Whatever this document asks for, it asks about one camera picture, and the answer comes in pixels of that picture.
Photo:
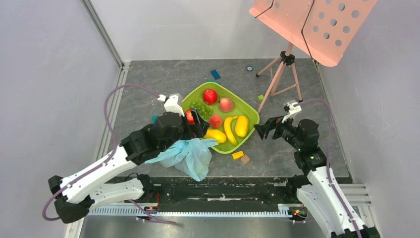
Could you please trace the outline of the light blue plastic bag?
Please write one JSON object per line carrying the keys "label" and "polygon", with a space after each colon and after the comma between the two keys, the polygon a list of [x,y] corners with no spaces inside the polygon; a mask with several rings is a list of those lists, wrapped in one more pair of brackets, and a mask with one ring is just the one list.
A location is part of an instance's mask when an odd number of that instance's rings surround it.
{"label": "light blue plastic bag", "polygon": [[212,158],[209,148],[216,145],[218,142],[215,139],[178,140],[146,163],[159,162],[165,168],[175,167],[195,181],[202,181],[208,175]]}

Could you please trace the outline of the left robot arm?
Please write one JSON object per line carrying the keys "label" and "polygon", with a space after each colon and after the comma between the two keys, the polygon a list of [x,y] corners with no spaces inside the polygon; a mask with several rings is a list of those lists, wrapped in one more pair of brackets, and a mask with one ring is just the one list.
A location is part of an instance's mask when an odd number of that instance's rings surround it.
{"label": "left robot arm", "polygon": [[210,124],[196,109],[191,109],[193,122],[187,116],[165,112],[154,123],[134,131],[117,143],[100,160],[68,177],[53,176],[48,180],[58,219],[65,224],[76,222],[90,211],[111,203],[140,199],[150,202],[156,195],[148,175],[109,184],[116,175],[156,158],[179,140],[202,138]]}

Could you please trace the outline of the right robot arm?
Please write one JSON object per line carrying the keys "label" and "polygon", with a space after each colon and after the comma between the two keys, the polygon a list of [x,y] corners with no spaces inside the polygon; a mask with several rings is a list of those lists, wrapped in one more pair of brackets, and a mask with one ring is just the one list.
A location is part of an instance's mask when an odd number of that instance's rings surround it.
{"label": "right robot arm", "polygon": [[296,151],[295,162],[303,174],[293,176],[286,184],[286,196],[303,203],[327,238],[378,238],[375,227],[369,227],[345,198],[332,168],[318,145],[318,124],[310,119],[293,126],[292,119],[270,118],[254,128],[262,140],[273,131],[272,139],[284,139]]}

